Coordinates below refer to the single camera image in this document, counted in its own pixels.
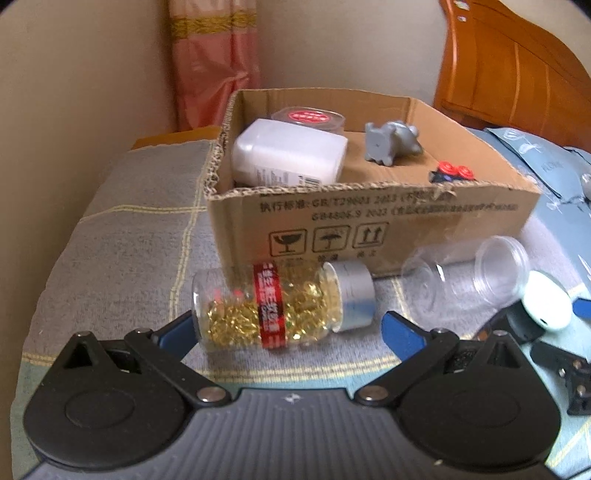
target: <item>pink curtain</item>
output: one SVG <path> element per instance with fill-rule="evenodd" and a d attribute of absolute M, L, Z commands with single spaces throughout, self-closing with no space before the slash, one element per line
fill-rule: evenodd
<path fill-rule="evenodd" d="M 179 130 L 222 123 L 230 94 L 260 84 L 256 0 L 169 0 Z"/>

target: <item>gold curtain trim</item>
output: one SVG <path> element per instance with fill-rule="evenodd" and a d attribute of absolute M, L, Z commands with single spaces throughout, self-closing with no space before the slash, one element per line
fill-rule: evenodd
<path fill-rule="evenodd" d="M 171 20 L 173 40 L 183 40 L 189 35 L 221 33 L 254 26 L 256 26 L 255 10 L 239 10 L 232 15 L 222 17 L 177 17 Z"/>

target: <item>plaid fabric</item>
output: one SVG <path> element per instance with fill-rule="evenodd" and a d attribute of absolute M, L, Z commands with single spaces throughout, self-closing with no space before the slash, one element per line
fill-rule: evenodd
<path fill-rule="evenodd" d="M 76 226 L 39 299 L 24 345 L 11 415 L 15 478 L 37 461 L 22 429 L 24 407 L 71 335 L 91 330 L 99 339 L 113 339 L 138 326 L 158 329 L 190 308 L 194 272 L 219 265 L 202 193 L 213 145 L 196 141 L 128 152 Z M 522 242 L 534 268 L 551 272 L 567 288 L 580 284 L 536 218 L 525 227 Z M 408 315 L 398 279 L 381 279 L 375 285 L 378 318 L 387 310 Z M 484 314 L 446 326 L 468 337 L 485 320 Z M 196 347 L 184 361 L 233 392 L 244 386 L 345 387 L 352 392 L 398 363 L 381 340 L 379 322 L 329 335 L 306 349 L 205 354 Z M 587 430 L 572 438 L 584 437 L 588 423 Z M 554 457 L 558 469 L 574 451 L 569 438 Z"/>

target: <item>beige wall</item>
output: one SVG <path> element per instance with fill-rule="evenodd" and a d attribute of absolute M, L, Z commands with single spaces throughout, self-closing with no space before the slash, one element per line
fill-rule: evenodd
<path fill-rule="evenodd" d="M 591 72 L 591 21 L 570 0 L 503 0 Z M 259 0 L 266 86 L 333 86 L 431 103 L 446 36 L 438 0 Z"/>
<path fill-rule="evenodd" d="M 0 476 L 22 340 L 108 161 L 174 129 L 164 0 L 17 0 L 0 16 Z"/>

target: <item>orange wooden headboard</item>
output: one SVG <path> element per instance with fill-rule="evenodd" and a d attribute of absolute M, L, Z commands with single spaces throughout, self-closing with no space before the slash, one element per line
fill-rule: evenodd
<path fill-rule="evenodd" d="M 435 108 L 591 151 L 591 78 L 558 38 L 498 0 L 440 0 L 447 40 Z"/>

